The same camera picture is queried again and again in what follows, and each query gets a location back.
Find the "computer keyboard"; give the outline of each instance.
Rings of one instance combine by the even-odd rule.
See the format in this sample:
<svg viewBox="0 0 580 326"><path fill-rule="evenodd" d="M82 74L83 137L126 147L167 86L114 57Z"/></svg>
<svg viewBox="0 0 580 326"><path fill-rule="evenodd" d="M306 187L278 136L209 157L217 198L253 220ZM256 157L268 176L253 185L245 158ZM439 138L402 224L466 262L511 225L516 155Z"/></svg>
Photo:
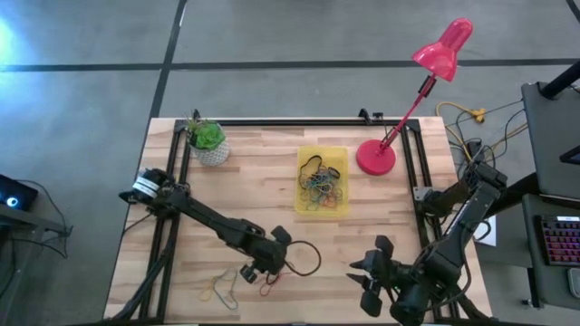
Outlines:
<svg viewBox="0 0 580 326"><path fill-rule="evenodd" d="M536 216L546 264L580 266L580 216Z"/></svg>

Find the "yellow plastic bin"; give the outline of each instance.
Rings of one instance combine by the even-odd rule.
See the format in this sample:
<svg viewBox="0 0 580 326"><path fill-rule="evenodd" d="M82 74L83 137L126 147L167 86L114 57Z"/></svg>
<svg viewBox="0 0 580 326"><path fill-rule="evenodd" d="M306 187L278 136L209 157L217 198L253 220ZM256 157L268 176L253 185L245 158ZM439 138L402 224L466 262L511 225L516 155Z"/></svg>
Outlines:
<svg viewBox="0 0 580 326"><path fill-rule="evenodd" d="M348 214L346 148L302 146L298 149L294 207L302 215Z"/></svg>

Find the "lamp shade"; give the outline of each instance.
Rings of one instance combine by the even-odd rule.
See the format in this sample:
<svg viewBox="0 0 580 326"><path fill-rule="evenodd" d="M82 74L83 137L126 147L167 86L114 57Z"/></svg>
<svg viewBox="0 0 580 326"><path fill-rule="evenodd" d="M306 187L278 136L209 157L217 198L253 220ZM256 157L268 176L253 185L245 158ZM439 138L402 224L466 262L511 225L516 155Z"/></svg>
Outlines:
<svg viewBox="0 0 580 326"><path fill-rule="evenodd" d="M473 24L470 20L456 19L436 43L423 46L413 54L412 59L442 79L452 82L457 70L457 53L471 32Z"/></svg>

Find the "concrete floor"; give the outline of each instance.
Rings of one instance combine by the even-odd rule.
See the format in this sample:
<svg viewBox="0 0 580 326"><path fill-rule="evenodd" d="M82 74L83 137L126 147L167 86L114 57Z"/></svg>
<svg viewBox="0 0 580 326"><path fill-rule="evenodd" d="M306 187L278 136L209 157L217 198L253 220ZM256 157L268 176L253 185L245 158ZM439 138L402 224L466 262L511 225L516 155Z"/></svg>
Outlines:
<svg viewBox="0 0 580 326"><path fill-rule="evenodd" d="M163 63L178 3L0 0L0 71L2 64ZM189 0L173 62L409 60L459 16L475 25L460 59L580 53L580 24L564 0ZM549 81L565 68L459 68L456 80L440 81L416 115L433 115L440 101L492 109L519 100L522 83ZM24 308L9 324L101 318L127 212L117 193L135 176L162 75L0 72L0 136L10 139L0 147L0 173L44 184L74 224L70 258L37 255L18 298ZM182 117L194 107L213 117L353 116L360 108L400 116L425 76L414 67L175 71L158 109L161 117ZM519 103L491 114L483 125L464 123L466 138L495 142L521 108ZM453 122L457 113L446 108L445 121ZM498 168L513 182L534 170L531 158L524 132L510 140ZM51 210L43 214L57 218ZM496 317L577 324L580 312L521 306L529 295L526 271L486 258L480 257Z"/></svg>

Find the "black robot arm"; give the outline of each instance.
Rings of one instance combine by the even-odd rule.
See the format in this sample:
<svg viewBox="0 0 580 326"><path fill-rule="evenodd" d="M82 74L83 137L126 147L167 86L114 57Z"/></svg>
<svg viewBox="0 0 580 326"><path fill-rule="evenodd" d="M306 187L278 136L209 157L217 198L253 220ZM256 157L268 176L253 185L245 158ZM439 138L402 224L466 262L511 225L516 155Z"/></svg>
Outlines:
<svg viewBox="0 0 580 326"><path fill-rule="evenodd" d="M264 229L250 221L222 216L190 196L189 185L175 182L160 169L148 169L133 184L132 190L119 194L129 204L142 203L157 218L171 219L184 214L214 230L226 245L253 259L245 264L240 274L252 283L256 271L276 275L285 265L287 247L292 237L282 226L272 230L274 240L266 238ZM145 293L150 290L160 271L175 251L176 239L170 238L151 266L139 289L112 320L128 320L137 310Z"/></svg>
<svg viewBox="0 0 580 326"><path fill-rule="evenodd" d="M275 240L267 239L262 227L246 219L222 216L190 197L189 191L184 187L171 191L164 200L169 209L183 213L209 227L227 246L254 258L253 263L242 267L240 271L249 283L256 279L255 269L260 273L278 274L284 267L286 248L292 242L292 237L282 226L272 230L271 234Z"/></svg>
<svg viewBox="0 0 580 326"><path fill-rule="evenodd" d="M392 260L391 241L386 236L377 236L377 249L368 251L363 260L351 264L353 268L366 271L370 277L348 274L364 289L361 307L371 316L380 315L379 293L384 288L392 300L391 316L405 326L422 324L425 312L456 300L464 310L469 310L468 316L480 316L457 286L457 281L466 262L465 246L479 223L487 217L493 202L501 196L506 181L507 178L494 168L476 163L446 191L429 192L421 201L425 217L450 212L455 204L463 203L463 206L444 236L424 248L411 265Z"/></svg>

